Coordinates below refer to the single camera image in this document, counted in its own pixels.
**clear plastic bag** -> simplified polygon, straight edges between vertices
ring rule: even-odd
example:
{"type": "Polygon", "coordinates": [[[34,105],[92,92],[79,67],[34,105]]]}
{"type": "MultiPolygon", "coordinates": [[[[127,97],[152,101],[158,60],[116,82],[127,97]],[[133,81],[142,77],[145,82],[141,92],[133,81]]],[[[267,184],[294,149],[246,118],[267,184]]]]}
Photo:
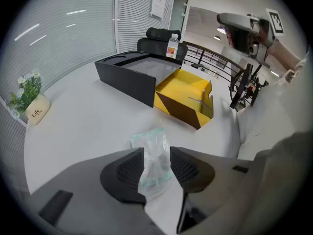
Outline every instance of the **clear plastic bag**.
{"type": "Polygon", "coordinates": [[[144,170],[140,177],[138,192],[149,202],[163,194],[174,179],[170,146],[162,128],[135,134],[130,140],[132,148],[144,148],[144,170]]]}

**chair headrest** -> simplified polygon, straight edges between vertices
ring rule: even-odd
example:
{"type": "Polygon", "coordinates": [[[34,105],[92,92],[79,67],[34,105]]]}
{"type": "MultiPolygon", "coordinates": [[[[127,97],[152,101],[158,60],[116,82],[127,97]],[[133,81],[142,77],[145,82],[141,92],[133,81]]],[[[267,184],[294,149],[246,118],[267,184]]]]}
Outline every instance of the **chair headrest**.
{"type": "Polygon", "coordinates": [[[180,30],[168,30],[168,29],[156,29],[156,28],[149,28],[146,32],[147,38],[160,40],[168,42],[172,37],[172,34],[178,35],[178,40],[181,39],[180,30]]]}

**white table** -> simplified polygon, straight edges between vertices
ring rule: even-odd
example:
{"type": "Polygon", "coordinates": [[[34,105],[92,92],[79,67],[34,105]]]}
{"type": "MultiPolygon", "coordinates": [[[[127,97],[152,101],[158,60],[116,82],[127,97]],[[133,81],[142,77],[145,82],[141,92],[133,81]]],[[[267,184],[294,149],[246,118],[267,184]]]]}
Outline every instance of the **white table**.
{"type": "MultiPolygon", "coordinates": [[[[212,80],[214,118],[200,130],[100,80],[76,84],[58,97],[50,96],[50,110],[38,125],[28,124],[25,135],[29,192],[74,163],[131,148],[129,138],[133,134],[147,131],[160,121],[171,146],[237,157],[239,131],[235,112],[229,107],[228,88],[204,72],[183,68],[212,80]]],[[[163,196],[146,206],[146,212],[164,232],[175,234],[181,200],[182,190],[175,180],[163,196]]]]}

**potted plant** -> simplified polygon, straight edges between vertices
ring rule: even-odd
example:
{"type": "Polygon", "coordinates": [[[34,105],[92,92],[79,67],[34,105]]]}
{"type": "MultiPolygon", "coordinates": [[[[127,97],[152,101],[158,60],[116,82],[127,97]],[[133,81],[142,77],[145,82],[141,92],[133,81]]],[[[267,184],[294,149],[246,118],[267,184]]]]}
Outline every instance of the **potted plant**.
{"type": "Polygon", "coordinates": [[[28,121],[37,124],[50,108],[49,100],[40,94],[42,79],[37,70],[18,78],[19,89],[11,93],[10,107],[11,115],[17,119],[20,114],[25,113],[28,121]]]}

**green leaves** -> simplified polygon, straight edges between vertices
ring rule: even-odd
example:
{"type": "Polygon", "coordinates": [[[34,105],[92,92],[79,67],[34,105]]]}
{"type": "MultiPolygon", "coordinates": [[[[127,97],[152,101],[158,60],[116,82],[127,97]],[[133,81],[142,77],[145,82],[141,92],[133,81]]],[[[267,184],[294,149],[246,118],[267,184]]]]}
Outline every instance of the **green leaves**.
{"type": "Polygon", "coordinates": [[[41,89],[41,79],[40,77],[32,77],[20,84],[19,88],[24,89],[23,95],[18,98],[15,94],[11,93],[11,99],[8,106],[15,108],[21,114],[25,112],[27,107],[39,94],[41,89]]]}

